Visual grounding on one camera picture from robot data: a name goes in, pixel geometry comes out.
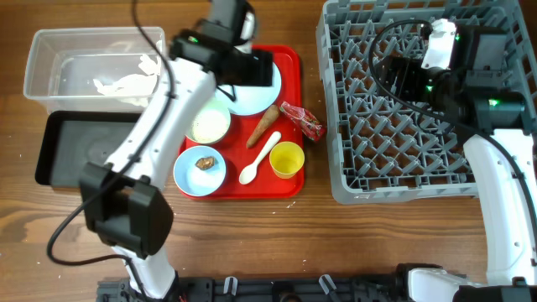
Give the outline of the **white napkin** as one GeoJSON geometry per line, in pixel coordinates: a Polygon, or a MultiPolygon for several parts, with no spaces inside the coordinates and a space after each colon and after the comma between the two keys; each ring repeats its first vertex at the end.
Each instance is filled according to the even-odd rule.
{"type": "Polygon", "coordinates": [[[115,98],[118,102],[146,107],[160,80],[162,59],[149,45],[139,45],[130,53],[105,54],[90,63],[94,75],[86,84],[92,98],[115,98]]]}

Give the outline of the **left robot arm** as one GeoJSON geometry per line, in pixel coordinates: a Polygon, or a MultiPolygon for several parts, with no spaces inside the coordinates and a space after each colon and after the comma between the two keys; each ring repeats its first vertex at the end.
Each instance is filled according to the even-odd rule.
{"type": "Polygon", "coordinates": [[[272,56],[253,53],[257,24],[246,1],[214,1],[162,59],[166,75],[131,133],[103,165],[87,164],[80,189],[87,228],[124,261],[130,301],[176,301],[178,276],[164,243],[174,213],[162,195],[185,133],[219,85],[268,86],[272,56]]]}

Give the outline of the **red snack wrapper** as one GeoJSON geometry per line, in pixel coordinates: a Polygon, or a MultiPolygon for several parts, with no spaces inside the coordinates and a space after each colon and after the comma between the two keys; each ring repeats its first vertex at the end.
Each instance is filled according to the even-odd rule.
{"type": "Polygon", "coordinates": [[[308,110],[303,107],[283,102],[280,111],[311,141],[318,142],[326,133],[325,126],[308,110]]]}

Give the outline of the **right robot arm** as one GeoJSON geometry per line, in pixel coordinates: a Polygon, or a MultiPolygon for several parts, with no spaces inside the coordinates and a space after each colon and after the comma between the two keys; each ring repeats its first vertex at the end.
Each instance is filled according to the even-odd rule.
{"type": "Polygon", "coordinates": [[[525,96],[504,83],[506,33],[446,19],[415,20],[426,41],[420,60],[371,62],[380,94],[456,130],[474,179],[487,236],[487,281],[437,267],[401,272],[411,301],[533,301],[536,298],[535,120],[525,96]]]}

